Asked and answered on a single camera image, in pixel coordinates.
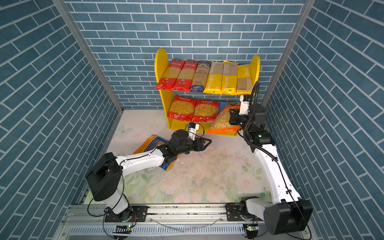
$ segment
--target spaghetti package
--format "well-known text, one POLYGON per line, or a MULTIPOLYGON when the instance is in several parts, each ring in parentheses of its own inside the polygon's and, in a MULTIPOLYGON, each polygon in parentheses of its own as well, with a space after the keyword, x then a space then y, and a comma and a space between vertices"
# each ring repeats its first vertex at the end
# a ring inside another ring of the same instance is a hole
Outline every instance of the spaghetti package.
POLYGON ((170 105, 168 117, 180 121, 190 122, 193 117, 197 100, 176 95, 170 105))
POLYGON ((176 82, 177 76, 180 70, 184 66, 185 61, 180 59, 172 59, 172 62, 164 72, 163 76, 156 85, 156 89, 172 90, 173 85, 176 82))
POLYGON ((252 88, 253 82, 249 64, 240 65, 237 68, 237 95, 251 94, 252 88))
POLYGON ((207 83, 203 93, 221 94, 221 80, 223 78, 224 63, 212 62, 207 83))
MULTIPOLYGON (((163 145, 164 143, 167 143, 167 142, 168 142, 167 140, 162 139, 161 137, 158 137, 156 135, 151 135, 136 151, 134 151, 133 154, 151 151, 155 147, 163 145)), ((168 171, 172 167, 173 163, 174 161, 159 167, 161 167, 165 171, 168 171)))
POLYGON ((181 69, 181 72, 172 87, 172 90, 189 92, 189 88, 192 84, 192 78, 195 74, 198 63, 199 62, 195 60, 187 60, 185 62, 183 69, 181 69))
POLYGON ((192 122, 213 122, 217 115, 220 103, 208 100, 198 100, 193 114, 192 122))
POLYGON ((224 61, 223 80, 221 82, 222 94, 236 95, 237 65, 238 63, 224 61))
POLYGON ((199 61, 195 75, 192 79, 192 86, 190 91, 202 92, 204 91, 205 84, 207 83, 209 68, 211 67, 211 62, 202 60, 199 61))
POLYGON ((239 125, 229 124, 229 118, 231 117, 229 109, 231 108, 240 109, 240 105, 236 103, 227 103, 223 110, 218 114, 207 133, 236 132, 241 129, 239 125))

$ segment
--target yellow shelf side panel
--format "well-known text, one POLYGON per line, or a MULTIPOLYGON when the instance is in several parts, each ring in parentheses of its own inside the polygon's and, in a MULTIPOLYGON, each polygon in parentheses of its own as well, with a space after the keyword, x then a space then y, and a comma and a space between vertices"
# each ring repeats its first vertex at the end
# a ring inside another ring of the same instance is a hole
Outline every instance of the yellow shelf side panel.
MULTIPOLYGON (((163 48, 158 49, 155 57, 155 76, 156 76, 157 82, 159 82, 159 80, 163 76, 168 65, 169 65, 169 62, 168 62, 167 52, 163 48)), ((260 72, 260 57, 258 55, 253 56, 250 64, 250 68, 251 68, 251 76, 252 76, 253 82, 255 83, 259 78, 259 72, 260 72)), ((167 119, 168 128, 172 130, 184 129, 187 122, 183 122, 177 119, 167 117, 168 110, 174 98, 174 92, 168 91, 168 90, 162 90, 162 89, 159 91, 160 91, 161 101, 163 103, 164 113, 167 119)), ((205 132, 207 132, 212 125, 211 122, 207 122, 207 123, 201 122, 201 124, 204 126, 205 132)), ((203 128, 201 127, 197 132, 203 133, 203 128)), ((225 136, 237 136, 237 132, 218 133, 218 134, 225 135, 225 136)))

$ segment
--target blue brick wall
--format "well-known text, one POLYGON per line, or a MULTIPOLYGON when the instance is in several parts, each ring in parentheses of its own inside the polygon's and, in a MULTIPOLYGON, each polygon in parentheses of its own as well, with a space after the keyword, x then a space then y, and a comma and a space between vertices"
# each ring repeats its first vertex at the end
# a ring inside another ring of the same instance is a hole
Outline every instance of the blue brick wall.
POLYGON ((165 48, 170 59, 240 64, 260 55, 261 101, 304 0, 128 2, 68 0, 66 4, 121 104, 132 109, 162 108, 159 91, 154 90, 154 59, 159 48, 165 48))
POLYGON ((0 239, 52 238, 118 113, 50 0, 0 5, 0 239))
POLYGON ((267 104, 319 239, 384 239, 384 4, 316 0, 267 104))

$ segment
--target floral tabletop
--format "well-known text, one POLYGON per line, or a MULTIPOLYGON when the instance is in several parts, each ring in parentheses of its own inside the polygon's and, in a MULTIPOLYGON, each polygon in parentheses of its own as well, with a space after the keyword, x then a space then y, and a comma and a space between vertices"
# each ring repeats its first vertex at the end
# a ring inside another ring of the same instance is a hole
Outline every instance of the floral tabletop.
MULTIPOLYGON (((140 110, 125 111, 124 114, 130 113, 129 116, 123 114, 120 120, 109 147, 114 150, 115 155, 127 155, 135 151, 130 149, 130 152, 126 152, 127 147, 122 148, 124 142, 129 146, 129 142, 135 141, 136 144, 133 145, 138 148, 152 134, 168 140, 173 132, 164 129, 167 125, 162 110, 155 121, 153 118, 146 120, 156 122, 149 128, 135 125, 137 124, 134 120, 135 111, 140 110), (113 146, 114 142, 118 143, 122 151, 118 152, 119 149, 113 146)), ((214 134, 206 134, 204 137, 212 139, 212 144, 205 151, 180 155, 169 171, 152 167, 125 176, 124 194, 129 202, 132 204, 218 203, 238 202, 241 197, 250 196, 258 196, 266 202, 271 202, 270 187, 263 168, 242 138, 214 134)), ((122 180, 120 180, 119 189, 122 189, 122 180)), ((92 198, 89 192, 84 204, 88 204, 92 198)), ((92 201, 92 204, 103 204, 103 202, 92 201)))

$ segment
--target metal corner post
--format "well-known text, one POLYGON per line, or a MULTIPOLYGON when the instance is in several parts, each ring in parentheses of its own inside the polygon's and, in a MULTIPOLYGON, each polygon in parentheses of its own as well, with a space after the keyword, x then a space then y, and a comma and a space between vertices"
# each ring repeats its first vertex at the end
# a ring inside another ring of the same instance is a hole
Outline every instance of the metal corner post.
POLYGON ((107 78, 105 77, 103 71, 100 68, 99 63, 97 62, 96 58, 94 57, 91 49, 89 48, 87 42, 85 41, 79 27, 77 26, 73 16, 68 10, 67 5, 65 4, 64 0, 52 0, 53 4, 55 5, 57 11, 60 13, 61 17, 63 18, 65 24, 71 31, 73 37, 75 38, 76 42, 80 46, 81 50, 83 51, 85 57, 88 59, 88 62, 90 63, 92 69, 95 71, 96 75, 98 76, 101 84, 104 86, 105 90, 107 91, 109 97, 112 99, 113 103, 115 104, 116 108, 118 109, 119 113, 122 113, 123 107, 121 106, 119 100, 117 99, 115 93, 113 92, 110 84, 108 83, 107 78))
POLYGON ((291 54, 293 47, 295 46, 296 40, 299 38, 299 34, 300 34, 301 30, 303 29, 304 23, 307 20, 308 15, 309 15, 310 11, 312 10, 312 7, 313 7, 315 1, 316 0, 306 0, 306 2, 304 3, 304 5, 300 11, 297 22, 296 22, 296 24, 292 30, 292 34, 288 40, 288 43, 284 49, 284 52, 281 56, 279 64, 276 67, 275 73, 273 74, 271 82, 269 83, 269 86, 268 86, 266 93, 263 97, 263 101, 262 101, 263 107, 266 106, 269 98, 272 95, 273 89, 275 88, 277 81, 279 80, 281 72, 283 71, 283 68, 284 68, 285 64, 287 63, 288 57, 291 54))

